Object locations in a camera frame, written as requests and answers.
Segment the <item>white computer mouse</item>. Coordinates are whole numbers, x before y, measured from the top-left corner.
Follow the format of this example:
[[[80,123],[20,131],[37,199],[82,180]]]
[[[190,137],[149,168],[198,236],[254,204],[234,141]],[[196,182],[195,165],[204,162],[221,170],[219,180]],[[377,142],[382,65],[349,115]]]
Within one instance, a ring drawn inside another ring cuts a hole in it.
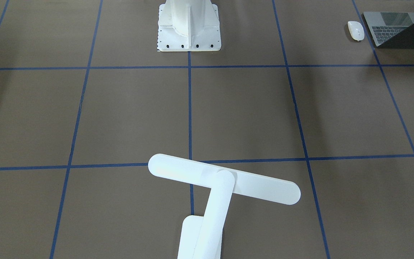
[[[350,36],[355,41],[363,41],[365,39],[365,31],[362,24],[358,21],[347,22],[348,31]]]

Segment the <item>grey laptop computer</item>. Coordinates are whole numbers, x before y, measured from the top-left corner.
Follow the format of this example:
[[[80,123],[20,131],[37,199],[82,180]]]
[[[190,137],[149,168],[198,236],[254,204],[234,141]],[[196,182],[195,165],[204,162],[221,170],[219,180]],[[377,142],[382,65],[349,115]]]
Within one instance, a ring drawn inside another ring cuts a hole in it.
[[[379,49],[414,49],[414,13],[364,12],[372,43]]]

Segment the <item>white desk lamp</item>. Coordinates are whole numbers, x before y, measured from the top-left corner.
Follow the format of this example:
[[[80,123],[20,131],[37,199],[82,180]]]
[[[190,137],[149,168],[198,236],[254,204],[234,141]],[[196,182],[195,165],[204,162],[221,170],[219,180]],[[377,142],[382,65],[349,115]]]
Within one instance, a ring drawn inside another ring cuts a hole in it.
[[[156,177],[210,189],[203,216],[187,216],[181,229],[177,258],[219,259],[223,228],[233,194],[296,204],[301,190],[291,181],[225,168],[213,164],[155,154],[148,170]]]

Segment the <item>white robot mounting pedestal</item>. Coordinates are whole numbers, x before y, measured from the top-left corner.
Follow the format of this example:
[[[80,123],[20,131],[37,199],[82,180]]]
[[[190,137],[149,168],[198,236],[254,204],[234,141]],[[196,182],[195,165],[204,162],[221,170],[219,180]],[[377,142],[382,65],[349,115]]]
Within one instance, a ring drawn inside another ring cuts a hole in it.
[[[159,5],[157,51],[220,51],[220,16],[210,0]]]

